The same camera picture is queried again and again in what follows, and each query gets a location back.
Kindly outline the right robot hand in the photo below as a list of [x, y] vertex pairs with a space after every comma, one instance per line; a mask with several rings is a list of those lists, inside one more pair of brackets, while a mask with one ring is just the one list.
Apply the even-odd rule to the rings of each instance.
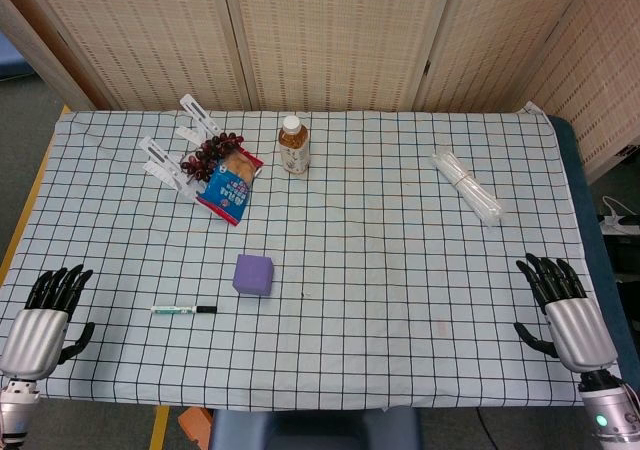
[[597, 303], [568, 262], [528, 253], [516, 262], [549, 326], [549, 341], [516, 322], [514, 329], [531, 349], [557, 358], [574, 373], [606, 370], [618, 353]]

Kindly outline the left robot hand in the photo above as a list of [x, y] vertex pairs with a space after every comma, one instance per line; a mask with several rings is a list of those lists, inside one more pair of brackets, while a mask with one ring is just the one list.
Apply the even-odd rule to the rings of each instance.
[[93, 275], [82, 264], [48, 270], [33, 284], [17, 314], [1, 354], [4, 376], [22, 381], [48, 378], [57, 366], [79, 355], [89, 344], [95, 324], [87, 322], [75, 343], [65, 346], [68, 326], [82, 292]]

